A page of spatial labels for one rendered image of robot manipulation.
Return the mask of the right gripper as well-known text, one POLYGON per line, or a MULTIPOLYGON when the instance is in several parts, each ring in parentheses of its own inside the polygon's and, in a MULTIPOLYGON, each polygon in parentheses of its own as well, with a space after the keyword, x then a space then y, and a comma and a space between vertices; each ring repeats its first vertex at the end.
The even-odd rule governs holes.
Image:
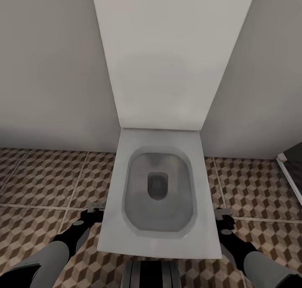
POLYGON ((231 231, 234 229, 234 222, 230 216, 223 217, 223 220, 216 220, 217 227, 221 224, 227 225, 231 229, 231 231))

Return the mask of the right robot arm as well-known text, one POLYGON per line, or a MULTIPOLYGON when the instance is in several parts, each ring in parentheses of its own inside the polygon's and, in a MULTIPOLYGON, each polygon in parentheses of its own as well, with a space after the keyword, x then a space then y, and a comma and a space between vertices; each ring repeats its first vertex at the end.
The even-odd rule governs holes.
POLYGON ((216 209, 215 219, 222 253, 249 279, 255 288, 302 288, 302 274, 257 251, 233 233, 231 208, 216 209), (228 215, 228 217, 222 217, 228 215))

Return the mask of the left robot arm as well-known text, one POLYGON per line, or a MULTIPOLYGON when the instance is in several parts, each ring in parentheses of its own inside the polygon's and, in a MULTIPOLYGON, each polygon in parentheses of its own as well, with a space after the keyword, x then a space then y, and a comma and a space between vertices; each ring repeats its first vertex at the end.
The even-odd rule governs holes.
POLYGON ((12 266, 0 276, 0 288, 53 288, 62 270, 89 237, 94 223, 103 221, 104 202, 89 203, 88 210, 64 233, 37 253, 12 266))

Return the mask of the robot trunk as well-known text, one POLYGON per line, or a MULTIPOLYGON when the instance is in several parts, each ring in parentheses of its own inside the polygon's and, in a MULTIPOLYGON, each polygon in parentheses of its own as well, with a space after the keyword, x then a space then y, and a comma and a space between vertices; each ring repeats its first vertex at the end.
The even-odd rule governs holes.
POLYGON ((127 261, 121 288, 182 288, 178 266, 172 260, 127 261))

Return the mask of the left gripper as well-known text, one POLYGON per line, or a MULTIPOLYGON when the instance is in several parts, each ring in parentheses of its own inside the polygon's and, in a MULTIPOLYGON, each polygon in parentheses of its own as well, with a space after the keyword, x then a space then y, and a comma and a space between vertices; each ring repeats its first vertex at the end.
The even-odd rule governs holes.
MULTIPOLYGON (((88 210, 81 212, 81 218, 90 217, 94 223, 101 223, 103 221, 104 211, 95 210, 93 213, 88 213, 88 210)), ((93 226, 92 225, 92 226, 93 226)))

